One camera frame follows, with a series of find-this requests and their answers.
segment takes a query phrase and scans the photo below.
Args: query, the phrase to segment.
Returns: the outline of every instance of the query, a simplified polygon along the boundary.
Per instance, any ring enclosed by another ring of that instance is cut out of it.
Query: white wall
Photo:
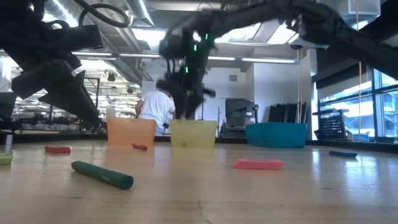
[[[246,99],[254,100],[254,64],[246,72]]]
[[[229,75],[237,75],[237,82],[230,82]],[[216,91],[216,98],[205,96],[203,104],[203,119],[207,121],[218,120],[218,108],[220,108],[220,123],[225,119],[226,98],[246,98],[246,74],[239,68],[211,68],[204,77],[203,83],[207,88]],[[195,119],[201,119],[201,106],[195,113]]]
[[[144,97],[148,92],[156,90],[155,81],[142,81],[141,95]]]
[[[268,122],[272,105],[297,102],[299,78],[298,65],[254,64],[254,101],[259,105],[259,122]]]
[[[0,92],[11,90],[11,66],[8,58],[0,58]]]

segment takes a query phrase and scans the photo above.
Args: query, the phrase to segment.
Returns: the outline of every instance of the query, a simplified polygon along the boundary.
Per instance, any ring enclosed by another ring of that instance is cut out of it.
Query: pink block
[[[234,169],[268,169],[268,170],[279,170],[285,163],[280,160],[248,160],[238,159],[234,162],[232,167]]]

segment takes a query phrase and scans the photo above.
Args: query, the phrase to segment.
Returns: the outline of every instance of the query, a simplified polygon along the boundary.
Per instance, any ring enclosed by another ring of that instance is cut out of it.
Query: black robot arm
[[[39,98],[40,101],[85,120],[96,121],[97,108],[83,86],[85,72],[73,75],[81,62],[72,51],[103,47],[98,26],[83,25],[83,19],[88,13],[121,28],[128,27],[129,18],[115,6],[89,5],[84,0],[75,0],[83,8],[78,27],[70,27],[65,21],[43,22],[46,1],[0,1],[0,49],[4,49],[23,69],[12,80],[11,88],[22,99],[45,89],[47,94]],[[120,13],[124,22],[107,18],[97,8]]]
[[[268,0],[235,11],[203,11],[181,35],[171,30],[160,42],[159,54],[166,60],[185,59],[178,72],[168,71],[159,88],[173,95],[177,118],[189,117],[203,101],[202,80],[216,38],[237,28],[278,19],[299,33],[303,40],[332,46],[339,54],[360,60],[398,79],[398,51],[350,28],[332,8],[308,0]],[[193,39],[193,33],[201,37]]]

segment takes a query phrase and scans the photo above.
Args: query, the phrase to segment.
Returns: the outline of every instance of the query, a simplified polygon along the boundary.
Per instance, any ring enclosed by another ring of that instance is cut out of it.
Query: ceiling light
[[[216,43],[228,43],[231,41],[251,40],[259,30],[261,23],[251,26],[234,29],[224,34],[222,37],[215,39]]]
[[[166,35],[166,30],[158,29],[132,29],[132,31],[138,40],[147,42],[151,49],[159,47],[159,42]]]
[[[97,56],[97,57],[112,56],[112,53],[101,53],[101,52],[72,52],[72,54],[77,56]]]
[[[217,56],[209,56],[209,60],[235,60],[234,57],[217,57]]]
[[[116,60],[116,58],[106,58],[106,57],[88,57],[88,60]]]
[[[296,32],[286,28],[286,25],[282,24],[275,30],[267,44],[286,44],[286,42],[293,39],[295,34]]]
[[[297,38],[300,37],[299,33],[294,34],[294,36],[292,38],[290,38],[289,41],[287,41],[288,43],[293,43],[295,40],[297,40]]]
[[[296,63],[295,60],[274,59],[274,58],[242,58],[243,62],[261,62],[261,63]]]
[[[119,54],[120,57],[159,58],[157,54]]]
[[[361,21],[359,23],[354,23],[351,28],[356,29],[356,30],[360,30],[363,27],[367,26],[369,24],[369,21]]]

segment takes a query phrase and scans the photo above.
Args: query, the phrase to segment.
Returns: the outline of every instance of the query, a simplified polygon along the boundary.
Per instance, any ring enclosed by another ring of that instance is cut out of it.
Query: orange bin
[[[109,118],[108,144],[153,146],[156,122],[152,119]]]

